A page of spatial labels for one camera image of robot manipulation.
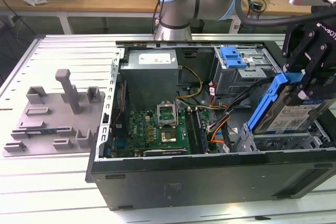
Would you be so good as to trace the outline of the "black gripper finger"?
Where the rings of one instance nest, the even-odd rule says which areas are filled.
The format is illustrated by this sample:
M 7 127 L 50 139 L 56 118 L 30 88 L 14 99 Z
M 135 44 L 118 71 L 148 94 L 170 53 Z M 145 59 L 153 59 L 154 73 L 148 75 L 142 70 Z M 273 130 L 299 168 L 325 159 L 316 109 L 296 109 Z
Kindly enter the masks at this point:
M 305 25 L 289 25 L 286 29 L 282 56 L 286 59 L 284 72 L 298 73 L 304 68 L 305 53 L 301 41 L 305 38 Z
M 306 100 L 332 100 L 332 67 L 325 67 L 318 60 L 311 60 L 305 74 L 293 93 L 289 105 L 301 105 Z

